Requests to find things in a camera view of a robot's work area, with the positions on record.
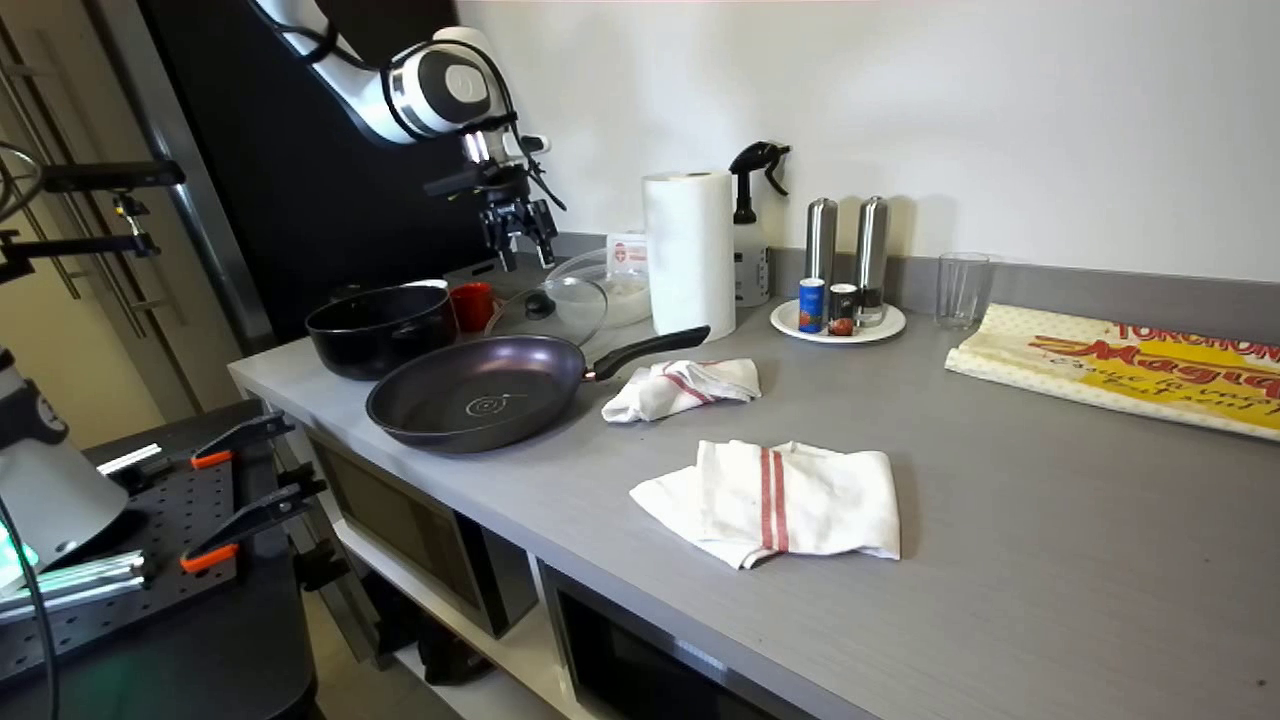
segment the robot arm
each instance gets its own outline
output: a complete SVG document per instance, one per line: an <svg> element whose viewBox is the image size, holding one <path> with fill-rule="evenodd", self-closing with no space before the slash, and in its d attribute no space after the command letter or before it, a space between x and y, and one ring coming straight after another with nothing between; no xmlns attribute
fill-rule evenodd
<svg viewBox="0 0 1280 720"><path fill-rule="evenodd" d="M534 242L541 265L551 267L555 221L544 200L530 194L530 180L541 184L541 166L516 130L514 91L487 61L480 30L441 26L429 43L404 47L389 67L371 67L327 26L315 0L253 5L371 136L389 145L460 136L473 172L441 189L483 194L483 238L505 267L516 265L521 242Z"/></svg>

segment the white plate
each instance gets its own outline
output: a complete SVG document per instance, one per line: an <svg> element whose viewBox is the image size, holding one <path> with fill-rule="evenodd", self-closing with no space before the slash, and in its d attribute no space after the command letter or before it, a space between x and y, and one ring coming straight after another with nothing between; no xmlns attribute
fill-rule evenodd
<svg viewBox="0 0 1280 720"><path fill-rule="evenodd" d="M789 298L789 304L774 309L769 320L774 320L775 331L785 331L791 338L804 338L804 343L882 343L882 338L902 335L910 327L910 316L902 309L884 304L884 320L874 325L874 327L855 327L853 335L801 331L796 327L796 304L801 298Z"/></svg>

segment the black pot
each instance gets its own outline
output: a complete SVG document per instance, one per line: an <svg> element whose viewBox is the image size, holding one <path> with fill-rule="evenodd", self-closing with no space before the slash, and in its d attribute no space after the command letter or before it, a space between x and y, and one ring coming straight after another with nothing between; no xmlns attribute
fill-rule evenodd
<svg viewBox="0 0 1280 720"><path fill-rule="evenodd" d="M457 338L444 288L392 283L356 288L309 316L325 368L353 381L379 381L404 361Z"/></svg>

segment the dish towel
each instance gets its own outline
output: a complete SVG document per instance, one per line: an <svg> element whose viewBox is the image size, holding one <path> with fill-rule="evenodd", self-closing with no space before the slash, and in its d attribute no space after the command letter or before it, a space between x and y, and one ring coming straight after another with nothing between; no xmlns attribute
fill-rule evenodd
<svg viewBox="0 0 1280 720"><path fill-rule="evenodd" d="M745 405L762 396L754 361L723 365L648 365L600 407L603 424L657 424L703 405Z"/></svg>
<svg viewBox="0 0 1280 720"><path fill-rule="evenodd" d="M902 559L884 452L700 439L691 466L635 484L633 500L732 569L757 569L782 551Z"/></svg>

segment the gray countertop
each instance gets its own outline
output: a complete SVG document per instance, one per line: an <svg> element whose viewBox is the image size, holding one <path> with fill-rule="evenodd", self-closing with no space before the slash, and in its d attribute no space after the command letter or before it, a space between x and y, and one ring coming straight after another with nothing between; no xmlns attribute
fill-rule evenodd
<svg viewBox="0 0 1280 720"><path fill-rule="evenodd" d="M389 439L371 385L325 370L309 338L231 370L816 714L1280 714L1280 446L953 375L955 338L911 320L816 347L757 313L681 357L754 357L765 399L609 428L598 407L626 381L603 381L483 454ZM697 439L888 452L906 559L732 570L677 539L630 489L691 464Z"/></svg>

